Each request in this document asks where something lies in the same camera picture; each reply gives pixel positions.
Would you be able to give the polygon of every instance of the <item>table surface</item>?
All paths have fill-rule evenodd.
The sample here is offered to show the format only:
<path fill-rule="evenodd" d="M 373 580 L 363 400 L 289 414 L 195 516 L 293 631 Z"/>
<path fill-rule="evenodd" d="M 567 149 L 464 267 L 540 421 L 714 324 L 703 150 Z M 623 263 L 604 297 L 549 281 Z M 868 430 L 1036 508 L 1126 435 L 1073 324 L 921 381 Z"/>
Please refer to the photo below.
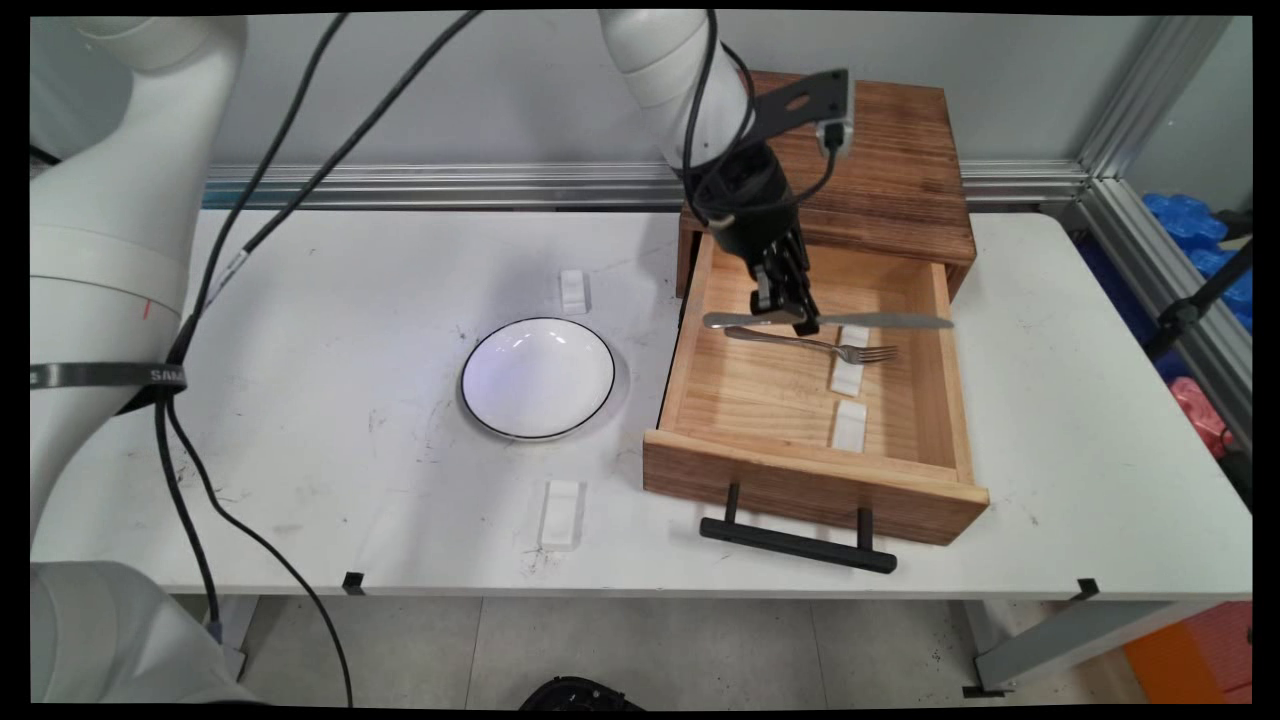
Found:
<path fill-rule="evenodd" d="M 224 211 L 201 213 L 205 258 Z M 232 246 L 269 217 L 244 213 Z M 955 299 L 974 473 L 991 507 L 951 546 L 895 538 L 890 575 L 698 536 L 719 507 L 641 489 L 676 338 L 677 215 L 300 211 L 201 324 L 178 410 L 225 507 L 317 592 L 1057 600 L 1238 600 L 1253 520 L 1062 228 L 972 217 L 978 259 Z M 558 272 L 589 278 L 623 365 L 609 407 L 568 438 L 512 443 L 457 398 L 474 343 L 557 315 Z M 220 592 L 297 593 L 182 487 Z M 538 548 L 547 480 L 586 484 L 582 541 Z M 740 512 L 852 543 L 852 530 Z M 152 416 L 113 419 L 54 489 L 33 561 L 116 560 L 172 592 L 200 578 L 169 502 Z"/>

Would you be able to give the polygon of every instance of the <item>wooden box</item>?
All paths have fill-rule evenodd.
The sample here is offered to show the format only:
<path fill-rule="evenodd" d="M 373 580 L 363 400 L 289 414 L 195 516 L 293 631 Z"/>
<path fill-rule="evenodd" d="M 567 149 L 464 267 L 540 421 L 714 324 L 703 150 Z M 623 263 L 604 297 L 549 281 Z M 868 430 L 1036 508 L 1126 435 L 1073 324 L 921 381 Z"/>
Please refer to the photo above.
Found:
<path fill-rule="evenodd" d="M 814 300 L 824 314 L 913 311 L 950 318 L 938 263 L 847 249 L 809 249 Z M 644 487 L 740 507 L 855 527 L 860 506 L 876 532 L 947 544 L 987 507 L 974 484 L 955 331 L 873 329 L 869 345 L 899 357 L 865 366 L 861 454 L 829 447 L 836 406 L 827 354 L 730 340 L 708 311 L 746 313 L 754 284 L 740 259 L 707 237 L 699 247 L 658 429 L 644 437 Z M 836 341 L 838 328 L 817 337 Z M 790 327 L 773 329 L 791 333 Z"/>
<path fill-rule="evenodd" d="M 753 70 L 763 95 L 803 76 Z M 768 141 L 794 192 L 822 177 L 826 159 L 812 126 Z M 946 268 L 950 296 L 978 256 L 951 118 L 940 87 L 858 81 L 854 143 L 831 181 L 800 206 L 809 247 L 828 245 L 913 258 Z M 684 297 L 694 237 L 701 224 L 689 208 L 680 215 L 676 295 Z"/>

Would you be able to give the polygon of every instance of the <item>white bowl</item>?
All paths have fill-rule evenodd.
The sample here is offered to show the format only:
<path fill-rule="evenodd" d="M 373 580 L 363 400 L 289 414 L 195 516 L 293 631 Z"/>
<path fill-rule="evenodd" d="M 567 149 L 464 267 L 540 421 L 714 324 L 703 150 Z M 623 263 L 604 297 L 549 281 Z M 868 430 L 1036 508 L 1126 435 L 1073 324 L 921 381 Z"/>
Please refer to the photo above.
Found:
<path fill-rule="evenodd" d="M 558 318 L 530 318 L 480 341 L 462 368 L 462 402 L 490 430 L 552 439 L 591 419 L 613 389 L 600 336 Z"/>

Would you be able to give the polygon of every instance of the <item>bowl rim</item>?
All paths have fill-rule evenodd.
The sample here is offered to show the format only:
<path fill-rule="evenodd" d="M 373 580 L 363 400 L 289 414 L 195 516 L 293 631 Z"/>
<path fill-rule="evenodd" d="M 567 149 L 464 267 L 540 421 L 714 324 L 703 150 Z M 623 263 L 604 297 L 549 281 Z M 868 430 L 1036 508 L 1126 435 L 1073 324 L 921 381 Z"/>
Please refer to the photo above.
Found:
<path fill-rule="evenodd" d="M 471 409 L 471 402 L 467 400 L 467 383 L 466 383 L 467 368 L 471 366 L 471 357 L 476 354 L 476 350 L 480 350 L 480 346 L 483 346 L 486 340 L 489 340 L 490 337 L 498 334 L 499 332 L 502 332 L 502 331 L 504 331 L 504 329 L 507 329 L 507 328 L 509 328 L 512 325 L 518 325 L 520 323 L 527 323 L 527 322 L 531 322 L 531 320 L 556 320 L 556 322 L 561 322 L 561 323 L 568 323 L 571 325 L 577 325 L 577 327 L 582 328 L 584 331 L 591 333 L 591 336 L 595 340 L 600 341 L 600 345 L 604 346 L 604 351 L 609 354 L 609 389 L 607 389 L 604 392 L 604 397 L 600 398 L 600 404 L 596 405 L 595 409 L 591 410 L 591 413 L 588 414 L 586 418 L 582 418 L 577 424 L 571 425 L 568 428 L 564 428 L 563 430 L 556 430 L 554 433 L 549 433 L 549 434 L 545 434 L 545 436 L 517 436 L 515 433 L 508 433 L 506 430 L 499 430 L 498 428 L 495 428 L 495 427 L 490 425 L 489 423 L 485 423 L 483 419 L 480 419 L 480 415 L 477 415 L 476 411 Z M 532 316 L 532 318 L 521 318 L 520 320 L 512 320 L 512 322 L 509 322 L 509 323 L 507 323 L 504 325 L 500 325 L 500 327 L 495 328 L 493 332 L 490 332 L 489 334 L 486 334 L 483 338 L 480 338 L 476 342 L 475 347 L 471 348 L 471 352 L 467 354 L 466 361 L 462 363 L 462 373 L 458 375 L 458 389 L 460 389 L 460 393 L 462 395 L 462 405 L 467 409 L 467 413 L 470 413 L 471 416 L 475 418 L 476 421 L 480 423 L 481 425 L 484 425 L 488 430 L 490 430 L 493 433 L 497 433 L 497 434 L 499 434 L 502 437 L 506 437 L 506 438 L 512 438 L 512 439 L 552 439 L 552 438 L 557 438 L 557 437 L 568 434 L 568 433 L 576 430 L 577 428 L 581 428 L 591 418 L 594 418 L 596 414 L 599 414 L 600 409 L 604 407 L 604 405 L 609 401 L 609 397 L 613 395 L 613 386 L 617 384 L 617 382 L 618 382 L 618 363 L 613 357 L 613 348 L 609 347 L 608 342 L 604 342 L 604 338 L 600 337 L 600 333 L 593 331 L 591 328 L 589 328 L 589 327 L 586 327 L 582 323 L 579 323 L 576 320 L 568 320 L 568 319 L 564 319 L 564 318 L 554 318 L 554 316 L 550 316 L 550 315 L 536 315 L 536 316 Z"/>

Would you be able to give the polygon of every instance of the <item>gray wall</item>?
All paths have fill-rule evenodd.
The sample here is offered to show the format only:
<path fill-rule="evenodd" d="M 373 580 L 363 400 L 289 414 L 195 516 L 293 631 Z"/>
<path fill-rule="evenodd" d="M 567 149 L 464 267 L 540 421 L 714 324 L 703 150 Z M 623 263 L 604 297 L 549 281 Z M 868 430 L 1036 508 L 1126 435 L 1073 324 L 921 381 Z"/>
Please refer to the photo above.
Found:
<path fill-rule="evenodd" d="M 250 22 L 246 64 L 215 147 L 253 163 L 332 15 Z M 330 45 L 282 163 L 319 163 L 456 13 L 352 15 Z M 1148 17 L 722 10 L 753 68 L 946 90 L 966 160 L 1073 158 Z M 32 20 L 32 141 L 69 155 L 119 120 L 128 76 L 64 20 Z M 481 15 L 348 156 L 353 164 L 658 160 L 591 10 Z"/>
<path fill-rule="evenodd" d="M 1231 20 L 1125 179 L 1215 210 L 1253 205 L 1253 18 Z"/>

